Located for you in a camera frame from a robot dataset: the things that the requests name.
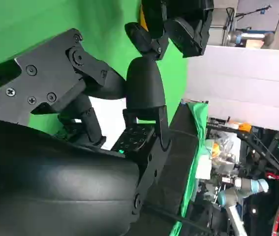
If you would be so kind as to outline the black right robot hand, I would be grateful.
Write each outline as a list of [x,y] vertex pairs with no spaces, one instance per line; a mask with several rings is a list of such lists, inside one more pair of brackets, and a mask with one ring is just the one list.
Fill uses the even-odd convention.
[[77,29],[0,63],[0,236],[123,236],[171,149],[161,74]]

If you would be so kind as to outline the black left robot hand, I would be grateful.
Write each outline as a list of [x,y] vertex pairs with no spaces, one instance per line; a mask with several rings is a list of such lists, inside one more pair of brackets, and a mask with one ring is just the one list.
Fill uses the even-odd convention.
[[138,21],[125,24],[124,29],[144,57],[162,60],[170,41],[183,58],[202,56],[213,10],[212,0],[143,0]]

